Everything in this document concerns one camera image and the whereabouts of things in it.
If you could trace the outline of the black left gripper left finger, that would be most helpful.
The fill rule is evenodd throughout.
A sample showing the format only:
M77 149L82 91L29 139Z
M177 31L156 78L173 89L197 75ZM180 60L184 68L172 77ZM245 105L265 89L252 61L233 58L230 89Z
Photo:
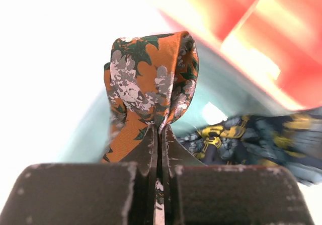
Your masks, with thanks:
M122 224L153 224L157 131L150 125L142 141L120 163Z

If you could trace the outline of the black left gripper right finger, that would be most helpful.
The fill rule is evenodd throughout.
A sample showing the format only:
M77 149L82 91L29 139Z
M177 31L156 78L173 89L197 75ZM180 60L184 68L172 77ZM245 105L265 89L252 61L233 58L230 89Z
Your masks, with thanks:
M171 126L167 125L164 127L160 141L165 224L180 224L180 196L177 185L177 170L181 170L185 166L203 167L205 165L178 142Z

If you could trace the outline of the orange floral tie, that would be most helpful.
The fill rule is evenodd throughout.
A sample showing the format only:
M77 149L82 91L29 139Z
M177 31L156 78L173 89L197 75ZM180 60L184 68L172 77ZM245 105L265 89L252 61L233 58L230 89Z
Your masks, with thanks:
M122 160L157 131L157 170L153 224L165 223L161 134L189 108L199 71L195 40L187 31L137 38L118 38L104 66L110 104L110 138L103 162Z

